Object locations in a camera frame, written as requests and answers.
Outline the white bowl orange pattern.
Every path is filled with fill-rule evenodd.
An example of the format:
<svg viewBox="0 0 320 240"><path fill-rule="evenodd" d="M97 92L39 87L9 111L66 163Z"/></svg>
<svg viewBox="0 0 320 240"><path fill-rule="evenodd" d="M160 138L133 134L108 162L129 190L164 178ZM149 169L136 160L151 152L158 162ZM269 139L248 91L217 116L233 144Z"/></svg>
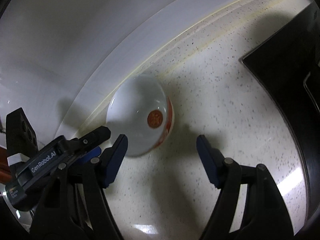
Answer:
<svg viewBox="0 0 320 240"><path fill-rule="evenodd" d="M128 138L126 157L135 158L160 146L174 124L174 109L161 83L141 74L127 79L115 92L106 113L110 140Z"/></svg>

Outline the black stove top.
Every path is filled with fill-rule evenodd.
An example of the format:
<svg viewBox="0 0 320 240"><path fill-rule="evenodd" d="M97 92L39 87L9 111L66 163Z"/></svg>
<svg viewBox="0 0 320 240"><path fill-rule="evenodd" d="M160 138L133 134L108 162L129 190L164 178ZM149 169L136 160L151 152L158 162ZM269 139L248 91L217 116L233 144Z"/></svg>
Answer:
<svg viewBox="0 0 320 240"><path fill-rule="evenodd" d="M319 208L319 7L309 4L242 58L276 103L302 155L307 218Z"/></svg>

